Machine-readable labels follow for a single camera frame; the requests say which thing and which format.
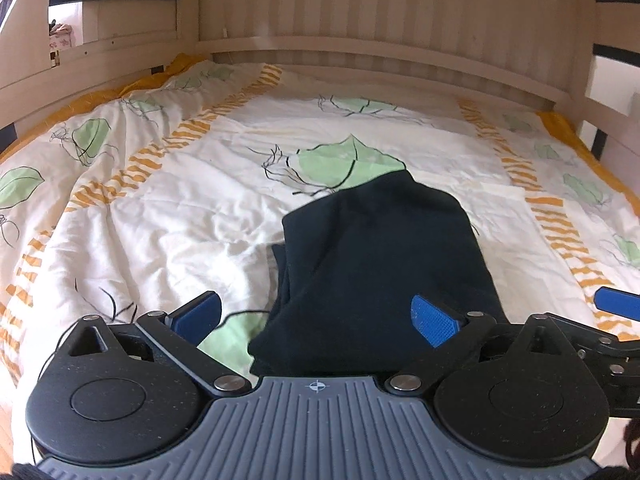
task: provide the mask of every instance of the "yellow blanket edge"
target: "yellow blanket edge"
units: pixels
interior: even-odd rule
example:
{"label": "yellow blanket edge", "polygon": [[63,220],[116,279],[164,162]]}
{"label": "yellow blanket edge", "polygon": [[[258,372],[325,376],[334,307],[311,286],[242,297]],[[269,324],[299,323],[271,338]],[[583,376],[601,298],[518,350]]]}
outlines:
{"label": "yellow blanket edge", "polygon": [[584,145],[580,137],[575,133],[569,121],[557,112],[537,112],[545,125],[546,130],[553,138],[566,144],[578,155],[611,189],[623,193],[627,201],[631,204],[636,216],[640,217],[640,199],[625,184],[623,184],[613,173],[599,163],[593,153]]}
{"label": "yellow blanket edge", "polygon": [[184,72],[196,63],[206,60],[206,56],[189,56],[188,54],[178,54],[175,59],[166,67],[164,72],[145,76],[133,83],[114,88],[111,90],[98,90],[95,92],[89,92],[77,99],[71,101],[68,105],[53,112],[50,116],[44,119],[42,122],[36,124],[31,130],[20,137],[20,139],[14,140],[7,149],[0,154],[0,164],[7,160],[14,153],[17,153],[29,144],[33,139],[36,139],[44,132],[48,131],[55,124],[66,121],[69,118],[87,114],[94,111],[98,106],[127,96],[135,90],[152,90],[160,88],[167,80],[174,75]]}

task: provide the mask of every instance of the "white duvet cover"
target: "white duvet cover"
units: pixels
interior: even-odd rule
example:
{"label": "white duvet cover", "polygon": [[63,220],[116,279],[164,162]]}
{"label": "white duvet cover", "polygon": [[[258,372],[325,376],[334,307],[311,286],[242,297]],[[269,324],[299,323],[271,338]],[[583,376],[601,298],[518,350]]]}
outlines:
{"label": "white duvet cover", "polygon": [[[225,317],[252,312],[203,349],[247,374],[246,340],[276,293],[282,216],[401,168],[460,201],[512,322],[555,312],[640,333],[592,301],[602,285],[640,292],[638,217],[537,115],[201,62],[55,125],[0,165],[0,351],[21,375],[15,459],[31,460],[24,405],[78,317],[130,322],[215,290]],[[621,427],[599,459],[619,460]]]}

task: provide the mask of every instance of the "black circular housing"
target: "black circular housing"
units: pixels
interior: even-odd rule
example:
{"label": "black circular housing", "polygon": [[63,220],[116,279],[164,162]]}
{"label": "black circular housing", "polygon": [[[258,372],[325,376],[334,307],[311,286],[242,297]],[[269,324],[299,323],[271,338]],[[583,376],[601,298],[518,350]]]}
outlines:
{"label": "black circular housing", "polygon": [[44,453],[105,465],[171,446],[201,408],[200,394],[186,374],[133,359],[114,344],[86,355],[58,352],[34,388],[26,415]]}
{"label": "black circular housing", "polygon": [[607,399],[587,368],[534,352],[452,373],[436,390],[434,406],[466,446],[527,466],[590,456],[609,418]]}

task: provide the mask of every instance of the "gray gripper base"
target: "gray gripper base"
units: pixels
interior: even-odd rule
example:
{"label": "gray gripper base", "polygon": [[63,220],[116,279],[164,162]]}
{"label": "gray gripper base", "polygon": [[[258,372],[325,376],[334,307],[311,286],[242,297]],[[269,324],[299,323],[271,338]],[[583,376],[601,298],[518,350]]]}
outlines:
{"label": "gray gripper base", "polygon": [[371,378],[265,378],[213,402],[202,423],[161,456],[115,468],[46,458],[56,480],[582,480],[588,458],[527,469],[493,462],[443,433],[417,399]]}

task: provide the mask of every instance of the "black cloth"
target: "black cloth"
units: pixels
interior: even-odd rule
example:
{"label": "black cloth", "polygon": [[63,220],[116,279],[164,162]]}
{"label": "black cloth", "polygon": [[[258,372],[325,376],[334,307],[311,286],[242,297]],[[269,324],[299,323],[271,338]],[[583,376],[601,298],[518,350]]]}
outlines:
{"label": "black cloth", "polygon": [[465,211],[408,171],[311,202],[282,225],[278,297],[248,347],[254,374],[399,370],[430,348],[411,322],[415,294],[506,322]]}

